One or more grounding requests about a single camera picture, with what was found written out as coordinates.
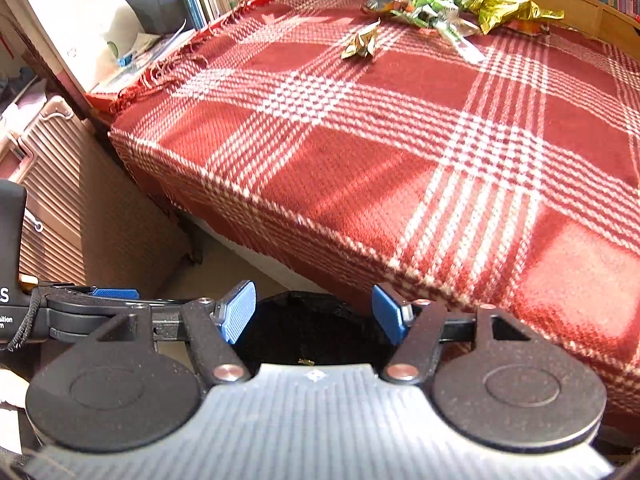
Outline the green white wrapper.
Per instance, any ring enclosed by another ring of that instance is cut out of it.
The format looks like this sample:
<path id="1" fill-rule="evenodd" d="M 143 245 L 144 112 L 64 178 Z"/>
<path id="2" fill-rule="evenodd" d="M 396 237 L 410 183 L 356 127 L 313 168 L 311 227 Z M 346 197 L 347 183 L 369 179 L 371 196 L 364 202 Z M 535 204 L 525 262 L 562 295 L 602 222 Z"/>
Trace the green white wrapper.
<path id="1" fill-rule="evenodd" d="M 469 40 L 480 33 L 480 28 L 461 15 L 463 1 L 398 0 L 399 8 L 391 10 L 390 15 L 407 25 L 436 30 L 465 62 L 480 65 L 485 55 Z"/>

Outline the large gold foil wrapper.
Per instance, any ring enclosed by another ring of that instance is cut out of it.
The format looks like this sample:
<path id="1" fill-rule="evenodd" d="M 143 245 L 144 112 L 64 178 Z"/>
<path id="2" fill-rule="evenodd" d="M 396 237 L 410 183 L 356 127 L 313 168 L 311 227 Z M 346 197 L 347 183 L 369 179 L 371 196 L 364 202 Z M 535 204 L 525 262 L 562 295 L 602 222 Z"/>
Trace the large gold foil wrapper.
<path id="1" fill-rule="evenodd" d="M 462 0 L 462 9 L 477 17 L 483 35 L 513 20 L 561 21 L 563 11 L 544 9 L 533 0 Z"/>

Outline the black lined trash bin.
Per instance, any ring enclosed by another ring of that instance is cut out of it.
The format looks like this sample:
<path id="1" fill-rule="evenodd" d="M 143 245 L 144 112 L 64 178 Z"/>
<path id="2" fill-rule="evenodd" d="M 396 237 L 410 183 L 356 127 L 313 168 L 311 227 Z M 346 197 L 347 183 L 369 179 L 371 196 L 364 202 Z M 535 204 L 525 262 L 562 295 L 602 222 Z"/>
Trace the black lined trash bin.
<path id="1" fill-rule="evenodd" d="M 252 373 L 265 363 L 369 364 L 380 370 L 395 351 L 372 315 L 318 292 L 282 292 L 258 301 L 233 348 Z"/>

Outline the pink ribbed suitcase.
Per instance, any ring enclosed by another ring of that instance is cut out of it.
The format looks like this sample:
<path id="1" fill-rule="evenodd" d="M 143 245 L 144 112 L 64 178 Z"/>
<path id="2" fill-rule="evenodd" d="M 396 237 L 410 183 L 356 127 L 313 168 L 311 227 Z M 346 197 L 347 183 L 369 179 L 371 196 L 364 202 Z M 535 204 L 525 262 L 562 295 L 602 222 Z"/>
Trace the pink ribbed suitcase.
<path id="1" fill-rule="evenodd" d="M 78 118 L 62 96 L 51 96 L 27 117 L 24 128 L 1 127 L 1 177 L 27 192 L 20 269 L 46 281 L 80 283 L 89 171 L 103 151 L 91 122 Z"/>

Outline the red white plaid blanket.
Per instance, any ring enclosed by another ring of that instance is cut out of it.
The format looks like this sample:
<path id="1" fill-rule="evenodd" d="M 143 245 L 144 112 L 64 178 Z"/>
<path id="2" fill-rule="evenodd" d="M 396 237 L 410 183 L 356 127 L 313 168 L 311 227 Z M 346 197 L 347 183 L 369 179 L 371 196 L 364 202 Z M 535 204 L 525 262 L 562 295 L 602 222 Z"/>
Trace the red white plaid blanket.
<path id="1" fill-rule="evenodd" d="M 271 0 L 205 29 L 118 100 L 110 137 L 153 195 L 355 307 L 389 282 L 494 304 L 639 411 L 639 63 L 569 30 L 477 38 L 363 0 Z"/>

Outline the wooden desk organizer with drawers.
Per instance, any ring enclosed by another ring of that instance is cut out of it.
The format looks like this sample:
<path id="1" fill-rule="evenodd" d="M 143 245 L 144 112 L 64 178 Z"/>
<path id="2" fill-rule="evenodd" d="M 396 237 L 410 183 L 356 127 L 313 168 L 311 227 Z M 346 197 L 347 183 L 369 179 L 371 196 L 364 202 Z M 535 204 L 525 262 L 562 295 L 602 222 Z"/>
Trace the wooden desk organizer with drawers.
<path id="1" fill-rule="evenodd" d="M 624 13 L 602 0 L 533 0 L 544 9 L 563 11 L 563 24 L 639 58 L 638 14 Z"/>

